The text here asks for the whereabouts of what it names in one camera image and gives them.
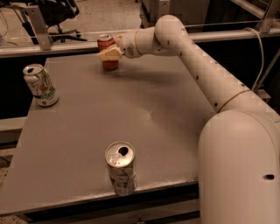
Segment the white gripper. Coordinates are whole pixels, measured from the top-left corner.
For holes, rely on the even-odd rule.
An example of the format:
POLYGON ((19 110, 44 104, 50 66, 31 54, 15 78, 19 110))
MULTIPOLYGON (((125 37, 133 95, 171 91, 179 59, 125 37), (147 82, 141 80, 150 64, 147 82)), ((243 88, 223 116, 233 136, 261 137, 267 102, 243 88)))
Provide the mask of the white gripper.
POLYGON ((118 44, 112 45, 98 53, 101 61, 119 60, 123 55, 127 58, 139 58, 141 54, 137 50, 136 31, 128 31, 124 34, 114 36, 114 41, 118 44))

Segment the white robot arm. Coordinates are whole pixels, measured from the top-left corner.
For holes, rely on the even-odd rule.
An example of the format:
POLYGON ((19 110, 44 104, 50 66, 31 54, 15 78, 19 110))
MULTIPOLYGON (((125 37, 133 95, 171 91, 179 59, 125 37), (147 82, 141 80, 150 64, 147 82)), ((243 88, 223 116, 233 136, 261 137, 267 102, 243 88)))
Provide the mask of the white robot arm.
POLYGON ((101 50, 101 60, 173 53, 213 107, 199 136, 201 224, 280 224, 280 116, 189 37, 161 17, 101 50))

